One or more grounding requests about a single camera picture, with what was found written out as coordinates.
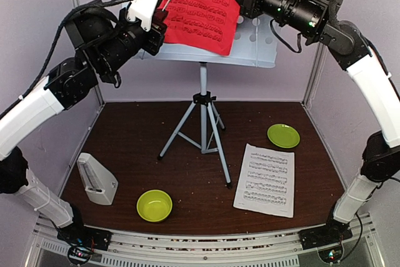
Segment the white perforated music stand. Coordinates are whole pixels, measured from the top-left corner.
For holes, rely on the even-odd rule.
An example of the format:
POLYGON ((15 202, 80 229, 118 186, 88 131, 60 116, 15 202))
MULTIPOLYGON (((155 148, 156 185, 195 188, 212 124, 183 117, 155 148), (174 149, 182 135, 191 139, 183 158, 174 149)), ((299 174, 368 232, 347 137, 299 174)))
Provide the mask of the white perforated music stand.
MULTIPOLYGON (((169 3, 171 0, 160 0, 159 8, 166 10, 167 6, 162 5, 163 1, 169 3)), ((202 154, 218 153, 226 184, 227 186, 232 184, 219 135, 219 132, 224 131, 226 127, 215 107, 216 98, 207 89, 208 64, 273 68, 277 42, 267 27, 268 22, 267 17, 244 19, 239 15, 234 41, 228 56, 183 44, 169 44, 164 40, 164 45, 156 55, 156 59, 199 63, 201 87, 200 91, 193 96, 187 111, 159 153, 159 159, 163 159, 175 138, 180 136, 198 148, 202 154)))

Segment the red sheet music page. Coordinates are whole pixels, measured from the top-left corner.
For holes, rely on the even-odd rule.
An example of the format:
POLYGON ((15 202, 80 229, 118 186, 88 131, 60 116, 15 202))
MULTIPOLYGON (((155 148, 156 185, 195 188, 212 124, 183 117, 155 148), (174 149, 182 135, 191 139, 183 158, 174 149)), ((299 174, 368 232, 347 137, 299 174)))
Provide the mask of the red sheet music page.
POLYGON ((239 17, 235 0, 171 0, 165 42, 183 44, 228 56, 239 17))

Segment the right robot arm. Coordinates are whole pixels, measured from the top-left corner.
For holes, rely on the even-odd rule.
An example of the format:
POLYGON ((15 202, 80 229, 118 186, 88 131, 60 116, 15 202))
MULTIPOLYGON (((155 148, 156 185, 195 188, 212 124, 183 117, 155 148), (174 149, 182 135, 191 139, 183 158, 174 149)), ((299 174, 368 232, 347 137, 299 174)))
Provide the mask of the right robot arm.
POLYGON ((323 241, 333 243, 379 184, 399 171, 399 94, 373 43, 354 23, 338 20, 343 0, 235 1, 246 18, 268 15, 274 23, 296 29, 306 44, 325 45, 357 84, 380 125, 380 131, 367 140, 360 173, 332 207, 321 228, 323 241))

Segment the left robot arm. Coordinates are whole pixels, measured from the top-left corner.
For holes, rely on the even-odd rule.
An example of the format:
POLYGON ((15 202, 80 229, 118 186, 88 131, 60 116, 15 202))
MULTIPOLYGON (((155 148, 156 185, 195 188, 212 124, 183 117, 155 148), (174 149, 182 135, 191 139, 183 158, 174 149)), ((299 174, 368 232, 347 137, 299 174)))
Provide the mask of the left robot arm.
POLYGON ((58 29, 75 54, 48 71, 1 114, 1 192, 22 197, 76 244, 90 238, 77 207, 63 201, 29 169, 19 143, 53 116, 82 101, 99 82, 121 85, 119 68, 140 50, 156 55, 163 45, 163 0, 93 0, 71 10, 58 29))

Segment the green plate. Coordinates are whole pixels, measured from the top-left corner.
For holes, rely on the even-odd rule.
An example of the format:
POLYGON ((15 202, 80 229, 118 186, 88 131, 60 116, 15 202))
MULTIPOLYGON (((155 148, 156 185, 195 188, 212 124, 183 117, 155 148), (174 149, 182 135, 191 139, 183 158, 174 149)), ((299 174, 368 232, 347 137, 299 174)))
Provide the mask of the green plate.
POLYGON ((296 147, 300 141, 299 133, 292 127, 286 124, 274 124, 267 130, 267 137, 280 148, 290 149, 296 147))

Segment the white metronome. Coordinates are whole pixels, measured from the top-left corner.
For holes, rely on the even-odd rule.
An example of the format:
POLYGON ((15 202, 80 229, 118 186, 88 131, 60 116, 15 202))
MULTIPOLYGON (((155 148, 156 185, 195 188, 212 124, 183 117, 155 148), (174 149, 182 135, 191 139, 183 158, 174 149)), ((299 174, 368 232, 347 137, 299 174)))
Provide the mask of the white metronome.
POLYGON ((103 206, 112 205, 119 186, 112 172, 89 153, 79 155, 77 166, 89 200, 103 206))

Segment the white sheet music page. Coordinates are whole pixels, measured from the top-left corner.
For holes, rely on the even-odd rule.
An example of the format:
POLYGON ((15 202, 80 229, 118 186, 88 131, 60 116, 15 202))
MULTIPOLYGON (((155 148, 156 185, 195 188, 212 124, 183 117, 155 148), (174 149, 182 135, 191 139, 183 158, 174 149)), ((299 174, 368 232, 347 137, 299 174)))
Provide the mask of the white sheet music page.
POLYGON ((294 217, 293 152, 246 145, 233 207, 262 214, 294 217))

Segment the green bowl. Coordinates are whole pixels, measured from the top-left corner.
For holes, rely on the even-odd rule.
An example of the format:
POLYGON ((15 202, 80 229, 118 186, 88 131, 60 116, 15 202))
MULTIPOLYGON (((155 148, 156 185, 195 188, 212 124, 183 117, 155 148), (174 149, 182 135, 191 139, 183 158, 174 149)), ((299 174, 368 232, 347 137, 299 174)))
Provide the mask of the green bowl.
POLYGON ((164 221, 171 214, 172 209, 172 198, 167 192, 159 189, 144 192, 136 203, 138 215, 150 223, 164 221))

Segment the right aluminium frame post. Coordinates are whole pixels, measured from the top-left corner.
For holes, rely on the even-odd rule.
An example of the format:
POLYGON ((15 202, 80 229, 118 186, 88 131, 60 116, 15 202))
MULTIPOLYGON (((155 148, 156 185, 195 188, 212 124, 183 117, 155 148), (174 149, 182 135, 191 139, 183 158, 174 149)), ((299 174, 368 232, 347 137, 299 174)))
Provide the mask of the right aluminium frame post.
POLYGON ((309 77, 309 82, 307 84, 306 92, 302 102, 303 106, 307 110, 310 110, 312 108, 312 102, 313 99, 315 98, 316 91, 318 89, 319 81, 322 75, 327 55, 328 55, 327 47, 322 43, 319 43, 316 48, 314 61, 312 64, 312 70, 309 77))

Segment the aluminium front rail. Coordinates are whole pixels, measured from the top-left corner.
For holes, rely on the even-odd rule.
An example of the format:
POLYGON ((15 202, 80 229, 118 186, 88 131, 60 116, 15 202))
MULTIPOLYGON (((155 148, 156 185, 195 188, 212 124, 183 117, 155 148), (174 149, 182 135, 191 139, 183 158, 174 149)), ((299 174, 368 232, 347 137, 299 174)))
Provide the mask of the aluminium front rail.
MULTIPOLYGON (((362 238, 340 264, 325 263, 323 254, 340 244, 304 249, 295 228, 266 233, 211 236, 150 234, 110 230, 106 251, 96 250, 83 266, 386 266, 377 232, 362 214, 362 238)), ((22 266, 73 266, 69 245, 57 239, 50 221, 39 216, 22 266)))

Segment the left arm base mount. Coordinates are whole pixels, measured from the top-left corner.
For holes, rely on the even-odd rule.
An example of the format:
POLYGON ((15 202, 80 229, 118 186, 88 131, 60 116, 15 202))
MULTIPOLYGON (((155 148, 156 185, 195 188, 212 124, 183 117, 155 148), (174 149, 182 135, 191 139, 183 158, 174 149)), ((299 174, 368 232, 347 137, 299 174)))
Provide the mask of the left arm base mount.
POLYGON ((83 232, 58 227, 56 230, 57 238, 69 245, 67 259, 76 266, 88 263, 96 250, 107 251, 112 237, 110 231, 86 226, 83 232))

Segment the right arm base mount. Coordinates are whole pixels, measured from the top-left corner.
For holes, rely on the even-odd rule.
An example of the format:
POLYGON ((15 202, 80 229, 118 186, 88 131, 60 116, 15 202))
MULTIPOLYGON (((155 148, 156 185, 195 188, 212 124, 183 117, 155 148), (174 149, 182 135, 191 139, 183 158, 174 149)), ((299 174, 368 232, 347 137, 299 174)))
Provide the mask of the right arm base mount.
POLYGON ((324 263, 332 264, 338 263, 344 258, 343 241, 353 236, 348 224, 337 221, 303 229, 298 234, 303 250, 315 248, 324 263))

